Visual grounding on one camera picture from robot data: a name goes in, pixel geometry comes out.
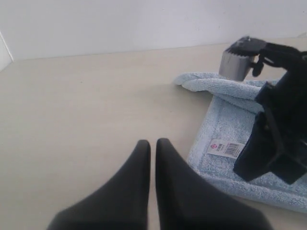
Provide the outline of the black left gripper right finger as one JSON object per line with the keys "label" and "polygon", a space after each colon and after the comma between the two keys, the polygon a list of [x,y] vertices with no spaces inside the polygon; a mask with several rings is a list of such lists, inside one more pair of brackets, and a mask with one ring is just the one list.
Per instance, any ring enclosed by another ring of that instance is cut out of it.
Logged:
{"label": "black left gripper right finger", "polygon": [[156,144],[155,187],[162,230],[271,230],[262,212],[194,172],[170,140]]}

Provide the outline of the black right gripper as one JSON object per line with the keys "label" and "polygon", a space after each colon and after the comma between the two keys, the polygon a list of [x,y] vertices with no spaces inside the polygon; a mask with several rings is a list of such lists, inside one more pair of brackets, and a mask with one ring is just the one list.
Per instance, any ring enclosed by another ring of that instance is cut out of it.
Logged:
{"label": "black right gripper", "polygon": [[260,60],[286,73],[275,85],[265,83],[256,96],[263,112],[255,116],[234,172],[244,181],[272,172],[293,184],[307,173],[307,53],[268,43]]}

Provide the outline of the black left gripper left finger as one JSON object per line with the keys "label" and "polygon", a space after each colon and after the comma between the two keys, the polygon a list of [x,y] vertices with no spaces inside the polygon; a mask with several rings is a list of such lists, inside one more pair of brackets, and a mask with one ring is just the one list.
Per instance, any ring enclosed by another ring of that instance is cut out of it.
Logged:
{"label": "black left gripper left finger", "polygon": [[151,148],[139,140],[130,157],[102,187],[59,212],[49,230],[146,230]]}

